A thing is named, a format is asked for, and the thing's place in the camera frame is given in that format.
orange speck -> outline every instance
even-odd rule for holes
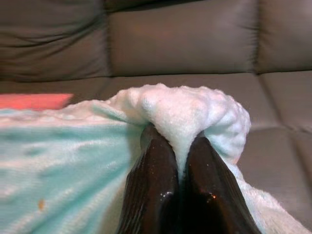
[[[43,199],[39,200],[38,208],[39,208],[39,210],[43,211],[43,209],[44,209],[44,200]]]

sofa backrest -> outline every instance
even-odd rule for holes
[[[311,0],[1,0],[0,79],[312,70]]]

mint green blanket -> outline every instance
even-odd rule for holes
[[[0,110],[1,233],[113,234],[148,122],[169,140],[180,175],[190,144],[205,130],[262,233],[310,233],[236,166],[250,127],[246,110],[218,90],[161,84],[59,111]]]

pink cloth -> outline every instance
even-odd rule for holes
[[[0,109],[58,110],[62,109],[72,94],[1,94]]]

gray leather sofa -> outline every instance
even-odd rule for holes
[[[0,1],[0,93],[77,103],[159,82],[242,103],[245,179],[312,230],[311,0]]]

